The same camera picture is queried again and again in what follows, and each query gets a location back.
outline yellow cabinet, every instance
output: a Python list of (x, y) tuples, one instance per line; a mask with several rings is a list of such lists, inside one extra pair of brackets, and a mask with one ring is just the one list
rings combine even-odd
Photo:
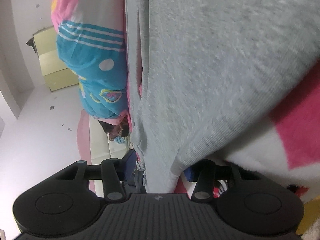
[(33, 40), (38, 52), (42, 75), (51, 91), (79, 83), (78, 76), (73, 74), (58, 58), (57, 33), (53, 27), (34, 34)]

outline white wall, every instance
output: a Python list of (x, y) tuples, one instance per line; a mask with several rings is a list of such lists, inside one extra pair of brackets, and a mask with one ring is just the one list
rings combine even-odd
[(38, 56), (26, 42), (52, 26), (51, 1), (0, 0), (0, 43), (20, 93), (44, 84)]
[(17, 97), (17, 90), (12, 84), (10, 74), (3, 71), (7, 69), (7, 62), (0, 50), (0, 117), (6, 124), (9, 124), (17, 120), (20, 114), (20, 107), (12, 95), (12, 93), (16, 92)]
[(81, 110), (78, 86), (53, 93), (40, 86), (18, 120), (4, 127), (0, 137), (0, 226), (7, 240), (19, 234), (12, 216), (14, 200), (80, 158), (76, 134)]
[(4, 129), (4, 126), (5, 126), (5, 123), (4, 121), (2, 120), (2, 118), (0, 117), (0, 137), (2, 135), (2, 131)]

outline gray blanket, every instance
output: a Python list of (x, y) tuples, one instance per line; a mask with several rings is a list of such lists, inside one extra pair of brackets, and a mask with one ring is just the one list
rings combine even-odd
[(149, 193), (172, 192), (320, 56), (320, 0), (126, 0), (126, 20), (131, 139)]

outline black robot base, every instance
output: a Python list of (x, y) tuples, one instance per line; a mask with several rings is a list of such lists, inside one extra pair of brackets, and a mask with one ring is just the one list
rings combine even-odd
[[(13, 205), (17, 240), (289, 240), (303, 204), (286, 188), (239, 167), (197, 164), (197, 184), (186, 194), (126, 194), (128, 154), (101, 165), (78, 161), (21, 194)], [(102, 179), (104, 198), (89, 190)], [(215, 180), (231, 187), (213, 198)]]

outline blue object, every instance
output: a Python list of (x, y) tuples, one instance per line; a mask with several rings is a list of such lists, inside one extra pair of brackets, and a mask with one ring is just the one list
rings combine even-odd
[(125, 143), (124, 139), (121, 136), (117, 136), (115, 138), (115, 142), (118, 143), (118, 144), (124, 144)]
[(194, 178), (195, 177), (195, 172), (193, 171), (192, 166), (187, 168), (187, 169), (185, 169), (183, 171), (183, 173), (184, 173), (184, 176), (186, 176), (187, 181), (193, 182), (195, 180), (195, 178)]
[(123, 157), (125, 160), (124, 177), (129, 180), (137, 165), (137, 153), (135, 150), (129, 150)]
[(59, 58), (79, 76), (84, 109), (98, 118), (128, 111), (124, 33), (92, 24), (63, 21), (57, 37)]

